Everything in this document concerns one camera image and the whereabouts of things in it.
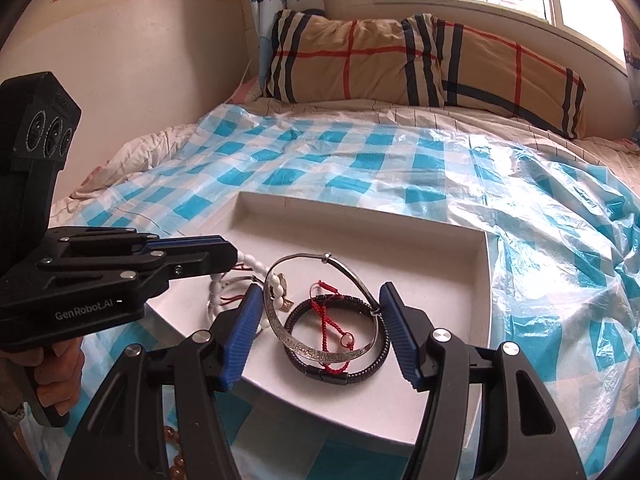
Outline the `person's left hand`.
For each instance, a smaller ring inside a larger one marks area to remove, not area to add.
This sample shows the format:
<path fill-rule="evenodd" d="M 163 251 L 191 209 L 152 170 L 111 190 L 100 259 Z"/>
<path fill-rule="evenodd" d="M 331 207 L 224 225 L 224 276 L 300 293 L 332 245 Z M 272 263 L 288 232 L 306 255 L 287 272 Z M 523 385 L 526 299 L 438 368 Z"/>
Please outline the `person's left hand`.
<path fill-rule="evenodd" d="M 1 357 L 18 366 L 32 367 L 40 403 L 45 408 L 54 406 L 63 416 L 79 401 L 85 364 L 81 345 L 82 337 L 78 337 L 54 344 L 52 354 L 48 356 L 42 349 L 32 349 L 20 353 L 1 352 Z"/>

